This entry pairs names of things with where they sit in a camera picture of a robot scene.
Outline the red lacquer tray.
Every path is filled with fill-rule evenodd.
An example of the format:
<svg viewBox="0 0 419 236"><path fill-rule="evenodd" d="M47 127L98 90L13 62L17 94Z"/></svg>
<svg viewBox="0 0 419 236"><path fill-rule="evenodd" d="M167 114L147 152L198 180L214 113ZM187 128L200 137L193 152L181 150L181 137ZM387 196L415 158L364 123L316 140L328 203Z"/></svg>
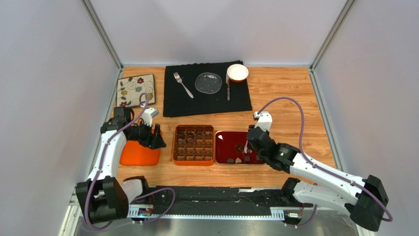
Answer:
<svg viewBox="0 0 419 236"><path fill-rule="evenodd" d="M241 163L236 165L263 165L264 162L257 160L257 153L247 150L243 153L246 142L246 131L218 131L215 134L215 161L218 164L230 165L228 158L240 158ZM251 161L245 163L244 157L249 156Z"/></svg>

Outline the black cloth mat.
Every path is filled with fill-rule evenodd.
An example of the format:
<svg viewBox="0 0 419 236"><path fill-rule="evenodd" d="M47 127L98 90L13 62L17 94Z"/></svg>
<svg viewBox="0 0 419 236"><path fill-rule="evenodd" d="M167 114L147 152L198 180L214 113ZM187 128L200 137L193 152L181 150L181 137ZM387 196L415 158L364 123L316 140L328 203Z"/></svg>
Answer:
<svg viewBox="0 0 419 236"><path fill-rule="evenodd" d="M226 79L226 72L230 65L243 64L243 61L221 63L194 63L172 65L165 68L164 77L164 117L182 117L226 112L251 111L251 99L247 81L230 83L230 101L227 101L227 85L222 84L219 92L205 94L195 89L195 81L202 73L214 73ZM184 85L191 91L191 99L181 84L177 83L174 73L177 72Z"/></svg>

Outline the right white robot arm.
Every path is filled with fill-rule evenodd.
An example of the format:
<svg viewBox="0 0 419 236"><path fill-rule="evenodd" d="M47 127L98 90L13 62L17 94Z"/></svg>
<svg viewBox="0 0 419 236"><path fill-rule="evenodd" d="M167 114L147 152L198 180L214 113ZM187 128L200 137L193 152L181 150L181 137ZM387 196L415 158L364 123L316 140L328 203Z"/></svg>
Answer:
<svg viewBox="0 0 419 236"><path fill-rule="evenodd" d="M318 186L300 180L286 181L285 190L300 203L321 205L348 215L354 223L377 232L383 221L392 217L387 210L388 195L382 181L351 175L325 165L286 143L276 143L269 132L251 125L246 134L250 149L262 162L276 171L310 179Z"/></svg>

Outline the dark handled knife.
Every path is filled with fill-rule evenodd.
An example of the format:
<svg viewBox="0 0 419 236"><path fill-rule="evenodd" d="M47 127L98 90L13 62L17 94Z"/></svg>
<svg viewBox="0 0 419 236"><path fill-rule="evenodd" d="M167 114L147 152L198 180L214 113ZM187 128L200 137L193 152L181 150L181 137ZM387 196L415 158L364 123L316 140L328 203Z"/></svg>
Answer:
<svg viewBox="0 0 419 236"><path fill-rule="evenodd" d="M230 82L227 82L227 101L230 101Z"/></svg>

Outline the white orange bowl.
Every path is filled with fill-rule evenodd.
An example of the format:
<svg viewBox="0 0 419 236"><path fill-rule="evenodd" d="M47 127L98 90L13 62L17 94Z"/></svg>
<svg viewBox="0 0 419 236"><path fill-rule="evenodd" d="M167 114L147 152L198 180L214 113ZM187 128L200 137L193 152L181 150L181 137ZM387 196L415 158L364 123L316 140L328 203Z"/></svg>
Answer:
<svg viewBox="0 0 419 236"><path fill-rule="evenodd" d="M230 81L240 83L247 79L249 75L248 68L242 64L230 65L226 72L226 82Z"/></svg>

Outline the floral square plate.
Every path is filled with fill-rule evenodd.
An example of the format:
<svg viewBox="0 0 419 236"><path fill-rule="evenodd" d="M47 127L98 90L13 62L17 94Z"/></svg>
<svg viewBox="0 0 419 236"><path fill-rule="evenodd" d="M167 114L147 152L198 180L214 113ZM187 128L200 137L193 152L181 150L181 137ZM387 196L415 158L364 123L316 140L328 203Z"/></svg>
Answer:
<svg viewBox="0 0 419 236"><path fill-rule="evenodd" d="M149 96L149 104L156 103L155 77L153 74L137 75L118 79L116 91L117 107L137 107L144 103L140 95Z"/></svg>

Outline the clear glass plate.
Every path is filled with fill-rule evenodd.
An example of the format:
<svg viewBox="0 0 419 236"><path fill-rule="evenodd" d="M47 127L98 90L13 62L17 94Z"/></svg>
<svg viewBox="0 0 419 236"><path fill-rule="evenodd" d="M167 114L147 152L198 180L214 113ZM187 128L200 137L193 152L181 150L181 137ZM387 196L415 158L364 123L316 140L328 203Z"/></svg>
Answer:
<svg viewBox="0 0 419 236"><path fill-rule="evenodd" d="M220 91L222 84L219 75L206 72L198 75L195 81L195 89L201 93L215 94Z"/></svg>

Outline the pink handled metal tongs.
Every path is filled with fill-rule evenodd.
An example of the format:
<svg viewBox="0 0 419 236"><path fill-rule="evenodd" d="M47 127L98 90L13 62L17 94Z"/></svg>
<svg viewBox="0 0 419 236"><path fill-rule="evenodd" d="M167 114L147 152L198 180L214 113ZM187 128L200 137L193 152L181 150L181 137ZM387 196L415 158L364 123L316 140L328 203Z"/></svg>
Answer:
<svg viewBox="0 0 419 236"><path fill-rule="evenodd" d="M247 150L248 150L247 145L248 145L248 141L245 142L243 153L247 153Z"/></svg>

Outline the light leaf chocolate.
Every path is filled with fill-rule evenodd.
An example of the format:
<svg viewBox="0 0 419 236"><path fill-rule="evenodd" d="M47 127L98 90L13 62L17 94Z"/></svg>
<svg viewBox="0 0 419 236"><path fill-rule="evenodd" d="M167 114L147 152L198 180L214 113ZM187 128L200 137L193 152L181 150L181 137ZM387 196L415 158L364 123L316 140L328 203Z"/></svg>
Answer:
<svg viewBox="0 0 419 236"><path fill-rule="evenodd" d="M185 139L178 139L178 142L177 142L179 145L185 145L186 144L186 141L185 141Z"/></svg>

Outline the orange tin lid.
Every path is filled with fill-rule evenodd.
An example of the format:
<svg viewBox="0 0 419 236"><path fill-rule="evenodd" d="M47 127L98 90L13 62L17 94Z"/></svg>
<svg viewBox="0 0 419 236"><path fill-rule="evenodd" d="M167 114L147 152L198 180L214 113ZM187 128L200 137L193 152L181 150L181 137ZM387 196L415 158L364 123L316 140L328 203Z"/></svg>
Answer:
<svg viewBox="0 0 419 236"><path fill-rule="evenodd" d="M125 166L154 166L160 159L161 149L150 149L138 141L128 139L120 157L120 164Z"/></svg>

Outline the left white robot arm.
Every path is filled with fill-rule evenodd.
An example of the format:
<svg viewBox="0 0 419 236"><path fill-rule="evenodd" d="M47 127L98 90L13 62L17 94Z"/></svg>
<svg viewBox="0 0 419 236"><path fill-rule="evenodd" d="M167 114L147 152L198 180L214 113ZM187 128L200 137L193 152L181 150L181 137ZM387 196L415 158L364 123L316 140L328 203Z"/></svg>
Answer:
<svg viewBox="0 0 419 236"><path fill-rule="evenodd" d="M114 116L100 128L100 151L84 182L76 185L75 192L89 226L111 223L128 216L129 205L141 196L147 182L143 176L130 177L122 184L117 171L123 148L128 141L136 141L148 149L165 148L160 125L152 120L159 114L157 108L143 108L136 117L129 107L114 108Z"/></svg>

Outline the silver fork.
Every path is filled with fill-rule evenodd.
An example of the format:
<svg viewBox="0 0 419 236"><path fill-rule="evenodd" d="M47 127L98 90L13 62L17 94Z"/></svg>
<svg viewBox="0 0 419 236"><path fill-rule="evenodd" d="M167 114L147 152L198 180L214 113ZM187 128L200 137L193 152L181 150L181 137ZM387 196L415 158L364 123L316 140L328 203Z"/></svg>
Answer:
<svg viewBox="0 0 419 236"><path fill-rule="evenodd" d="M193 99L194 98L194 96L193 96L193 94L191 93L191 91L184 85L184 83L183 83L183 81L182 81L182 78L180 77L180 75L177 73L177 72L175 72L174 73L174 78L175 78L175 80L176 80L176 82L177 83L179 83L179 84L181 84L182 85L182 87L184 88L184 90L186 91L186 93L188 94L188 96L191 98L191 99Z"/></svg>

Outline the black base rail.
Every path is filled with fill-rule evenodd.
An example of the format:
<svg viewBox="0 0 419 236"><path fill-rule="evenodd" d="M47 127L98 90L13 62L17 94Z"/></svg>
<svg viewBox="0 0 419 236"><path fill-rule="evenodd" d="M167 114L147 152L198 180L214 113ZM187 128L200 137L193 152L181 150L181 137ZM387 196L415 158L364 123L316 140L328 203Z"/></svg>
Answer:
<svg viewBox="0 0 419 236"><path fill-rule="evenodd" d="M152 186L130 204L128 217L280 219L312 206L279 188Z"/></svg>

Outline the orange chocolate box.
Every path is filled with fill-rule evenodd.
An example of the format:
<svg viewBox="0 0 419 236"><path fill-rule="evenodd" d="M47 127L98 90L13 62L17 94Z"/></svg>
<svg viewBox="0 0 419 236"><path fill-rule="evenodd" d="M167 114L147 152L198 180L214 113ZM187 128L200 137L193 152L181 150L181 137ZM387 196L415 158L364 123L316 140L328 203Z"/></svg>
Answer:
<svg viewBox="0 0 419 236"><path fill-rule="evenodd" d="M193 131L194 136L187 136L188 131ZM172 159L177 166L211 166L215 162L215 131L212 125L178 125L175 129ZM179 145L178 139L194 138L195 142Z"/></svg>

